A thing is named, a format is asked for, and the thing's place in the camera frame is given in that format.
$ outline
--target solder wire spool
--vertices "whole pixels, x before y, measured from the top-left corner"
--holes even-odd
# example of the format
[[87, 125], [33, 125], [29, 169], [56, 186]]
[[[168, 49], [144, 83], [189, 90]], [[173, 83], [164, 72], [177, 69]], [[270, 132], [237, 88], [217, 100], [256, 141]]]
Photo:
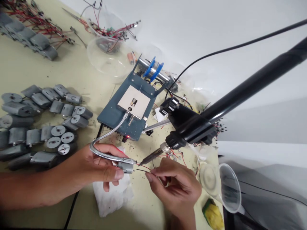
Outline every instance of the solder wire spool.
[[144, 77], [150, 78], [150, 82], [155, 80], [155, 78], [160, 73], [160, 71], [162, 70], [162, 67], [164, 65], [164, 63], [160, 64], [159, 62], [155, 61], [155, 58], [156, 57], [154, 57], [152, 59], [152, 61], [150, 62], [150, 66], [148, 67], [148, 69], [144, 73]]

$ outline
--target left hand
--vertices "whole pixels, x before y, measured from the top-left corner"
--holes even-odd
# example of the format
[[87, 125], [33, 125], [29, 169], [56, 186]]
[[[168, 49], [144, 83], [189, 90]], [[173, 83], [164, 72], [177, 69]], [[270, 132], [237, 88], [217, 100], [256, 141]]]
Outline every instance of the left hand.
[[[97, 143], [95, 147], [101, 152], [128, 158], [114, 145]], [[103, 188], [108, 192], [110, 182], [117, 186], [119, 180], [124, 177], [123, 170], [113, 166], [112, 161], [93, 154], [89, 144], [45, 173], [48, 174], [48, 183], [57, 185], [58, 192], [51, 193], [51, 203], [57, 203], [95, 181], [103, 181]]]

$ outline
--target wire bundle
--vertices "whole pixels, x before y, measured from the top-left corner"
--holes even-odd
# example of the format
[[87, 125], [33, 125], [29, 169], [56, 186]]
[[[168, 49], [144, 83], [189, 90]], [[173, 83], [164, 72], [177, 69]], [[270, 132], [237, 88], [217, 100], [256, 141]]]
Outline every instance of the wire bundle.
[[31, 5], [25, 0], [3, 0], [1, 5], [8, 9], [6, 12], [8, 15], [16, 16], [26, 27], [30, 27], [36, 33], [46, 35], [49, 39], [60, 39], [52, 42], [54, 47], [59, 47], [65, 42], [72, 45], [75, 43], [73, 39], [66, 35], [66, 33], [72, 31], [63, 31], [61, 27], [53, 24], [51, 18], [45, 17], [44, 12], [38, 8], [33, 0]]

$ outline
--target plastic cup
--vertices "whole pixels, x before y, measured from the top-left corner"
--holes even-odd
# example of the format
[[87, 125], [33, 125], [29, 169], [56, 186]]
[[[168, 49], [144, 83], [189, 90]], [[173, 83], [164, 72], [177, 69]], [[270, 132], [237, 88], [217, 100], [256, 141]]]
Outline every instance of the plastic cup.
[[213, 166], [202, 163], [199, 177], [209, 195], [221, 202], [230, 213], [238, 212], [242, 200], [240, 184], [228, 164]]

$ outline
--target white tissue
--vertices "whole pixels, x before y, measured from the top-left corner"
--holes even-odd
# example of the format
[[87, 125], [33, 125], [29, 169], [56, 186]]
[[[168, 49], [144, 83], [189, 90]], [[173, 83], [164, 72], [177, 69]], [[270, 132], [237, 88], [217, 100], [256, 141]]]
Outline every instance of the white tissue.
[[[125, 152], [123, 147], [119, 147], [118, 149]], [[119, 180], [118, 186], [114, 186], [110, 182], [109, 192], [103, 190], [103, 182], [94, 182], [93, 188], [100, 217], [106, 217], [108, 214], [120, 209], [133, 198], [129, 174], [125, 174], [123, 179]]]

